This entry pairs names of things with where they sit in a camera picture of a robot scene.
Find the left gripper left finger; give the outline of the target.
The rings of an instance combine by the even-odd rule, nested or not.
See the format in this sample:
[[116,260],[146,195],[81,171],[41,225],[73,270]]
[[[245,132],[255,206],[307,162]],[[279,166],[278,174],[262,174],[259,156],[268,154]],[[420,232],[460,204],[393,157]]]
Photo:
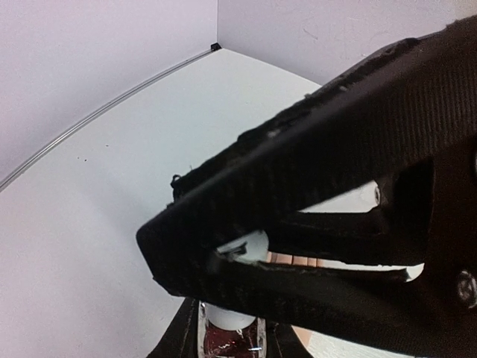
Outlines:
[[186,298],[147,358],[198,357],[198,300]]

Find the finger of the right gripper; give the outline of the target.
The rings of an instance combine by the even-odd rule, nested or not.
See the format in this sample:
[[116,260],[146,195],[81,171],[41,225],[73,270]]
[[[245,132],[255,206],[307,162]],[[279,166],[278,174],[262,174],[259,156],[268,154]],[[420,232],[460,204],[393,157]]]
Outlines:
[[[168,293],[414,357],[476,355],[476,18],[381,48],[173,181]],[[217,248],[263,230],[240,263]]]

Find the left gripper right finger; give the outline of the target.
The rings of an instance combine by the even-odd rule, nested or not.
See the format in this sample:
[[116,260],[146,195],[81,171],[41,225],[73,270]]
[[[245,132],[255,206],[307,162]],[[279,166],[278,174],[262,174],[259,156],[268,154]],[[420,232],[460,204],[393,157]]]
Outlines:
[[267,358],[312,358],[290,324],[266,321]]

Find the red nail polish bottle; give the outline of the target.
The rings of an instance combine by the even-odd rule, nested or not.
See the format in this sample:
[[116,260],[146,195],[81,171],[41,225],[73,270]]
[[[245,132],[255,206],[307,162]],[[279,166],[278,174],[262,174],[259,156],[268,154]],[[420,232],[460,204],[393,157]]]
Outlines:
[[266,357],[266,320],[198,304],[199,357]]

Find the white nail polish cap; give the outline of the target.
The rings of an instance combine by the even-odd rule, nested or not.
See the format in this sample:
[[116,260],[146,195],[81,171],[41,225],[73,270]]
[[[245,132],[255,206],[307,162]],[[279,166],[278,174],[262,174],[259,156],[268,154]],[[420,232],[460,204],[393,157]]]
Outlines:
[[[232,261],[257,263],[264,262],[268,258],[268,246],[268,235],[263,230],[257,230],[218,247],[217,252]],[[256,320],[252,315],[227,310],[209,303],[205,303],[204,308],[209,323],[222,330],[245,329]]]

